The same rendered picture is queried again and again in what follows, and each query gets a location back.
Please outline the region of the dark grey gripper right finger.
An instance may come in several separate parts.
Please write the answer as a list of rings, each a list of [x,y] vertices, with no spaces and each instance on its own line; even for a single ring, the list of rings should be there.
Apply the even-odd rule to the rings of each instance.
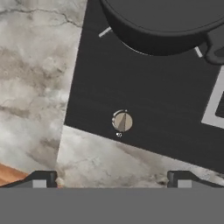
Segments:
[[[169,188],[193,188],[196,186],[223,188],[223,185],[201,179],[190,171],[168,171],[167,178],[167,187]]]

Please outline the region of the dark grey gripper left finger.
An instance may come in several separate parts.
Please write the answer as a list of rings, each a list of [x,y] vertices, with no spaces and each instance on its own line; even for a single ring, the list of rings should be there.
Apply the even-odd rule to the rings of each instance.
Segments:
[[[2,185],[2,188],[23,187],[23,188],[57,188],[56,171],[34,171],[26,178]]]

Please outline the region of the black pot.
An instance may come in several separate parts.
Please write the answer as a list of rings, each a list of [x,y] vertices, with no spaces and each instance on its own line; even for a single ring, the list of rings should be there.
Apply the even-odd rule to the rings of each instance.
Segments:
[[[224,0],[100,0],[115,35],[130,48],[166,56],[206,44],[204,57],[224,65]]]

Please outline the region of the silver hob knob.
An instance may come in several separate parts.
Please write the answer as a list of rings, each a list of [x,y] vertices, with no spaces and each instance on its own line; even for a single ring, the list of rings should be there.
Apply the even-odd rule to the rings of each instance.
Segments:
[[[120,109],[112,115],[112,125],[119,132],[126,132],[133,126],[133,118],[127,109]]]

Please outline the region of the black hob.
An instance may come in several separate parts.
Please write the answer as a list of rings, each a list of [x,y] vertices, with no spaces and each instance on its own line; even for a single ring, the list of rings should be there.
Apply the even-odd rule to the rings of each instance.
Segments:
[[[88,0],[65,124],[224,173],[224,66],[194,50],[142,55],[108,26],[99,0]],[[124,133],[112,125],[120,109],[133,118]]]

